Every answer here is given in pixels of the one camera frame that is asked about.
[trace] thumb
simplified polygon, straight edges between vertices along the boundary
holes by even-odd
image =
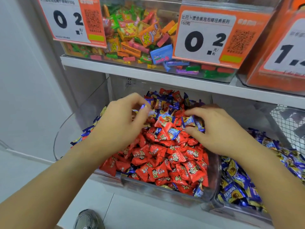
[[[195,127],[186,127],[185,131],[193,138],[195,138],[197,141],[199,141],[203,146],[207,144],[208,142],[207,135],[198,131]]]
[[[137,131],[140,131],[143,128],[143,125],[145,124],[148,118],[148,114],[150,110],[151,109],[148,108],[146,105],[144,108],[141,108],[132,122],[132,128],[134,128]]]

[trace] shelf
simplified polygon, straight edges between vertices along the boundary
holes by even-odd
[[[305,108],[305,97],[249,88],[243,86],[242,83],[236,77],[234,77],[229,84],[224,84],[208,80],[171,75],[147,69],[136,69],[124,65],[115,65],[105,62],[80,59],[66,55],[61,56],[61,61],[62,64],[65,66],[93,70],[151,82],[170,84],[174,86],[218,93],[228,96],[241,97],[245,99],[257,100],[272,104],[280,104],[293,108]]]

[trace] shoe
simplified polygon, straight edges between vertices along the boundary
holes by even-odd
[[[98,213],[86,209],[78,214],[73,229],[105,229],[105,226]]]

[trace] white price label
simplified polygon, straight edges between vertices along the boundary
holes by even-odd
[[[174,56],[220,64],[235,21],[234,15],[183,11]]]
[[[305,76],[305,18],[295,21],[264,65],[264,69]]]
[[[78,0],[39,0],[53,36],[59,40],[91,43]]]

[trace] candy pile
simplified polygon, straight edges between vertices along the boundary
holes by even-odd
[[[229,77],[234,69],[173,60],[177,23],[164,16],[164,11],[143,9],[135,5],[103,5],[103,26],[107,49],[70,44],[70,50],[94,60],[145,63],[149,69],[165,69],[182,75],[205,78]]]
[[[160,92],[148,92],[144,98],[152,109],[145,127],[132,144],[108,158],[100,169],[112,176],[120,172],[132,179],[201,197],[209,186],[208,154],[184,129],[196,127],[201,132],[205,129],[202,119],[186,116],[184,112],[204,103],[189,100],[186,93],[183,99],[179,91],[163,88]],[[72,145],[90,134],[105,110],[106,107]]]
[[[253,128],[248,128],[247,132],[258,142],[270,148],[287,169],[305,184],[305,159],[302,154],[297,150],[284,148],[279,141],[267,137],[265,132]],[[267,213],[254,183],[242,167],[228,157],[222,157],[221,166],[222,177],[218,199],[221,202],[226,201]]]

